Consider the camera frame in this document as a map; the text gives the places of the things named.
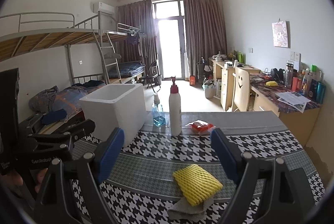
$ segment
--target red bottle cap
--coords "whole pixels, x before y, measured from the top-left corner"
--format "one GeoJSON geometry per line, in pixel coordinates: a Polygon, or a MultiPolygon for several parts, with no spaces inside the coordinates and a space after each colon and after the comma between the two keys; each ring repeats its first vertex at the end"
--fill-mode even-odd
{"type": "Polygon", "coordinates": [[[179,93],[179,88],[175,84],[175,78],[176,77],[170,77],[172,79],[173,85],[170,87],[170,94],[176,94],[179,93]]]}

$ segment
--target chair backrest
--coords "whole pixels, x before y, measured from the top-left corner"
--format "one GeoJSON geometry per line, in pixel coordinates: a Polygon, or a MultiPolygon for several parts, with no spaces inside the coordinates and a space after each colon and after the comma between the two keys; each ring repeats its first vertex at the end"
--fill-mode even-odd
{"type": "Polygon", "coordinates": [[[158,63],[159,63],[159,60],[157,59],[156,61],[154,61],[150,67],[148,68],[147,70],[147,75],[157,75],[158,74],[158,63]]]}
{"type": "Polygon", "coordinates": [[[234,104],[242,112],[248,109],[250,92],[249,72],[241,68],[235,68],[234,104]]]}

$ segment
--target air conditioner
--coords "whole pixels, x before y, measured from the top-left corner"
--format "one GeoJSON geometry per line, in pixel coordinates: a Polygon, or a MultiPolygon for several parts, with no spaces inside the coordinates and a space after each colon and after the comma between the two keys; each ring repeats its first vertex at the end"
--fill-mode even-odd
{"type": "Polygon", "coordinates": [[[115,8],[111,5],[108,5],[106,3],[94,3],[93,5],[93,12],[94,13],[98,13],[99,11],[104,12],[104,13],[108,13],[108,14],[115,14],[115,8]]]}

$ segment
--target curtain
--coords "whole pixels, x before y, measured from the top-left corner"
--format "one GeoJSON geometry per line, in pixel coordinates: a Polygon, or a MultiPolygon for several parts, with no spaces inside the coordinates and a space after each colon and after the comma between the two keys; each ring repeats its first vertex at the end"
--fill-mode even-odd
{"type": "Polygon", "coordinates": [[[218,0],[183,1],[189,73],[196,76],[201,57],[227,54],[225,23],[218,0]]]}
{"type": "MultiPolygon", "coordinates": [[[[143,43],[143,56],[147,73],[151,63],[157,59],[152,1],[144,0],[118,7],[118,22],[134,27],[141,26],[142,32],[146,33],[147,36],[143,43]]],[[[119,43],[118,49],[122,56],[121,62],[141,60],[137,45],[128,44],[125,40],[119,43]]]]}

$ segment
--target metal screw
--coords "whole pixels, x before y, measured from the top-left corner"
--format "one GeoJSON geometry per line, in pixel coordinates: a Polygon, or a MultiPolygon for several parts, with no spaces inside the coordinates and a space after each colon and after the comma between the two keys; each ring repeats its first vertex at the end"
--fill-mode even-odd
{"type": "Polygon", "coordinates": [[[283,158],[276,158],[276,162],[278,163],[278,164],[280,164],[280,165],[282,165],[282,164],[284,164],[284,160],[283,160],[283,158]]]}
{"type": "Polygon", "coordinates": [[[243,158],[245,159],[251,159],[253,157],[253,155],[250,152],[244,152],[242,155],[243,158]]]}
{"type": "Polygon", "coordinates": [[[86,153],[83,155],[83,157],[84,157],[85,159],[91,159],[92,157],[94,157],[94,153],[92,153],[92,152],[86,152],[86,153]]]}
{"type": "Polygon", "coordinates": [[[57,165],[57,164],[59,164],[61,161],[58,159],[58,158],[55,158],[55,159],[53,159],[52,161],[51,161],[51,163],[53,164],[53,165],[57,165]]]}

